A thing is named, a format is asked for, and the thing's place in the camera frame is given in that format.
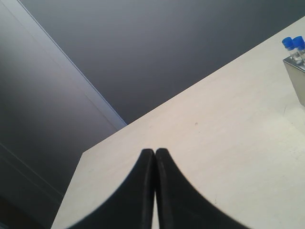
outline wall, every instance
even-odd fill
[[[124,122],[17,1],[0,30],[0,196],[49,228],[82,152]]]
[[[21,2],[128,123],[305,15],[304,0]]]

